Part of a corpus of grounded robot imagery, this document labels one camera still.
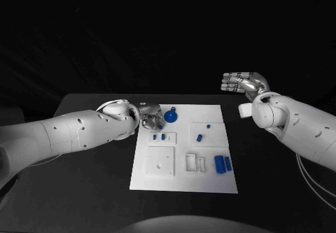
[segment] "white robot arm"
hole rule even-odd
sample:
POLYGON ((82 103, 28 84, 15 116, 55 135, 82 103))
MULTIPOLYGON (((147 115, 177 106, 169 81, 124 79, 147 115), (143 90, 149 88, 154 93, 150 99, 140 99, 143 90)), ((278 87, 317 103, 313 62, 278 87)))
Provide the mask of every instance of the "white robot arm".
POLYGON ((283 144, 304 158, 336 171, 336 116, 270 91, 257 72, 225 73, 221 89, 245 93, 241 118, 252 116, 283 144))
POLYGON ((134 134, 143 127, 160 131, 165 126, 159 104, 127 100, 104 103, 52 119, 0 127, 0 189, 32 164, 61 154, 91 149, 134 134))

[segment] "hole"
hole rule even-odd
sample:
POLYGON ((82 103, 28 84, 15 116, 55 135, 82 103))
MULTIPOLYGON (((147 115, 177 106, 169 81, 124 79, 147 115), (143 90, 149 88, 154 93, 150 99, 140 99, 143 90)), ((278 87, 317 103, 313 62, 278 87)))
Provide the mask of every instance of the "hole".
POLYGON ((300 121, 300 119, 296 119, 293 125, 296 125, 299 123, 299 121, 300 121))
POLYGON ((322 135, 322 131, 319 131, 319 133, 314 135, 314 137, 320 137, 322 135))

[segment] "dark table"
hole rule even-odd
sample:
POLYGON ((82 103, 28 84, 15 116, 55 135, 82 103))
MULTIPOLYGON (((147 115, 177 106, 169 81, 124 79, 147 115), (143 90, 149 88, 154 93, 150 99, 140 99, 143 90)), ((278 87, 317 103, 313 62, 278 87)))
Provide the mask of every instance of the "dark table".
POLYGON ((258 128, 251 117, 239 117, 238 105, 248 102, 244 95, 69 94, 55 117, 95 110, 118 99, 221 105, 239 193, 130 190, 137 129, 127 139, 65 154, 22 171, 0 213, 0 230, 110 233, 154 217, 198 215, 274 232, 335 231, 336 212, 304 183, 294 152, 258 128))

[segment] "black background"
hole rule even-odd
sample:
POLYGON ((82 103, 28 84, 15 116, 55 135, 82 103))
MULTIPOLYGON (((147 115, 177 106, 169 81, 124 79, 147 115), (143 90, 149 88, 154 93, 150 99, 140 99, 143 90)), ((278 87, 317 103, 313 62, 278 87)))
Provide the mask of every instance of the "black background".
MULTIPOLYGON (((69 93, 239 95, 219 89, 224 72, 239 71, 336 115, 335 9, 322 1, 247 12, 98 3, 2 9, 0 97, 26 121, 52 117, 69 93)), ((333 189, 335 174, 306 163, 333 189)))

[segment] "blue cylinder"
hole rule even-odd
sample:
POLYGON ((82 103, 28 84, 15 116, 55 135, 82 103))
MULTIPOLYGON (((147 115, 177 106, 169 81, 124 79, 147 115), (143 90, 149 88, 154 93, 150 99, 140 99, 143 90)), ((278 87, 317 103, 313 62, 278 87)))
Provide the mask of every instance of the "blue cylinder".
POLYGON ((225 157, 225 164, 227 164, 227 169, 231 171, 231 163, 229 163, 229 157, 225 157))
POLYGON ((224 157, 221 155, 215 156, 215 165, 216 165, 216 172, 222 174, 227 172, 225 164, 224 164, 224 157))
POLYGON ((202 140, 202 135, 199 134, 198 135, 198 142, 201 142, 201 140, 202 140))

